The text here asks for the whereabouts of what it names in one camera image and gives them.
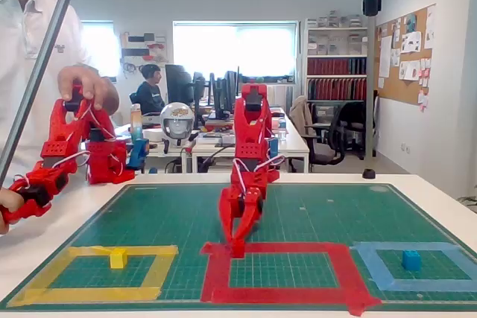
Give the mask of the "person's left hand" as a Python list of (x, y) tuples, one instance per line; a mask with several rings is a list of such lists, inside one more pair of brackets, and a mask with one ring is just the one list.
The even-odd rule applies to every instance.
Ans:
[(85, 65), (67, 66), (57, 76), (57, 85), (63, 100), (70, 101), (74, 85), (83, 87), (83, 96), (93, 100), (96, 110), (104, 109), (113, 115), (119, 108), (119, 95), (108, 77), (101, 77), (97, 71)]

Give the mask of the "person's right hand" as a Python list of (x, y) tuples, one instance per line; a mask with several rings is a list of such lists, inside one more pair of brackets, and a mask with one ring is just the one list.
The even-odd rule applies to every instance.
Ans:
[[(23, 197), (20, 194), (16, 193), (15, 191), (10, 191), (6, 188), (1, 188), (0, 200), (1, 206), (5, 207), (10, 212), (16, 211), (24, 204)], [(8, 233), (9, 224), (4, 221), (3, 216), (0, 218), (0, 227), (2, 235)]]

